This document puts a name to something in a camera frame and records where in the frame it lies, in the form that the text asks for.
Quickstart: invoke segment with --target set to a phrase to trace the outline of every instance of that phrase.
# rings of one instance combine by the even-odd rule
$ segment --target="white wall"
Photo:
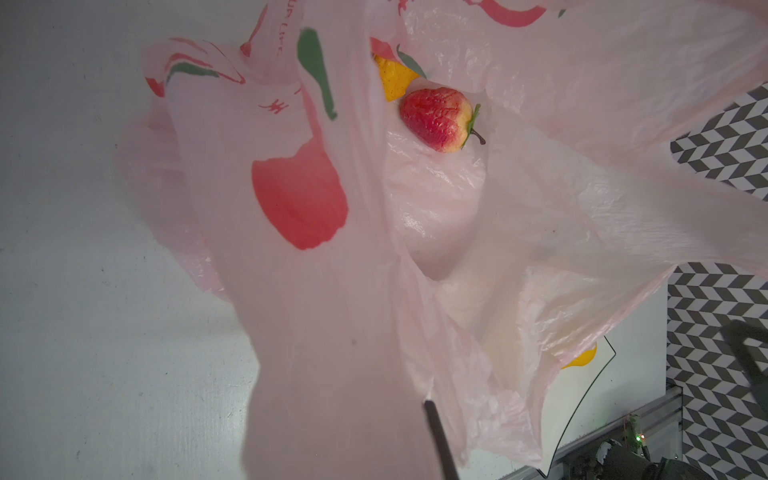
[[[262,7],[0,2],[0,478],[242,477],[253,351],[113,156],[151,95],[140,47],[245,40]]]

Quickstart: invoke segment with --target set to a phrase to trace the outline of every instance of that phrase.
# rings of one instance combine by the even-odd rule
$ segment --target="crumpled plastic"
[[[457,461],[539,466],[560,368],[677,264],[768,276],[766,205],[668,147],[768,78],[760,5],[531,3],[283,0],[242,45],[143,52],[118,165],[250,335],[252,478],[439,478],[426,398]],[[481,103],[488,144],[420,144],[372,48]]]

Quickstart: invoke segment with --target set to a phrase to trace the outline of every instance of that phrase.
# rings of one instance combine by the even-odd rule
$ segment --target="strawberry stem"
[[[467,144],[467,140],[469,140],[469,135],[475,134],[480,139],[480,145],[485,145],[485,139],[480,136],[479,133],[477,133],[472,127],[475,125],[475,120],[477,120],[478,115],[480,114],[480,104],[475,105],[475,111],[472,112],[472,117],[469,119],[469,123],[467,123],[467,131],[469,132],[467,134],[467,138],[464,139],[464,143],[462,144],[462,148]]]
[[[469,134],[470,135],[475,135],[477,138],[479,138],[480,139],[480,145],[485,145],[485,139],[483,137],[481,137],[480,134],[478,132],[476,132],[474,128],[472,128],[469,131]]]

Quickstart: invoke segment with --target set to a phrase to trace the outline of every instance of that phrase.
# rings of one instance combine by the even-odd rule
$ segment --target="white surface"
[[[3,478],[243,477],[253,351],[230,306],[200,294],[154,242],[112,157],[148,105],[140,47],[248,38],[262,6],[0,5]],[[567,437],[663,392],[665,301],[658,293],[609,335],[611,381],[588,393],[594,408],[577,412]],[[463,478],[511,471],[472,458],[477,475]]]
[[[599,375],[616,356],[604,336],[598,339],[597,346],[594,358],[587,365],[561,370],[544,399],[544,408],[541,411],[541,471],[545,475],[549,475],[554,453],[560,445],[560,439],[564,437],[571,417],[581,405],[581,399],[593,383],[600,381]]]
[[[560,446],[664,396],[667,371],[667,291],[660,289],[606,337],[616,356],[589,389]],[[462,480],[498,480],[521,468],[506,457],[475,450]]]

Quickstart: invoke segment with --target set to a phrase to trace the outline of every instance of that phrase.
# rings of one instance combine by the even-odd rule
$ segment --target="red apple print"
[[[534,7],[522,12],[510,10],[499,5],[496,0],[482,0],[479,3],[475,3],[473,0],[464,1],[469,5],[479,6],[496,23],[508,27],[527,27],[531,23],[536,22],[547,11],[544,7]]]
[[[312,138],[291,158],[251,165],[253,191],[271,224],[296,248],[314,248],[332,239],[346,223],[349,206],[339,175],[323,148],[316,110],[302,89]]]

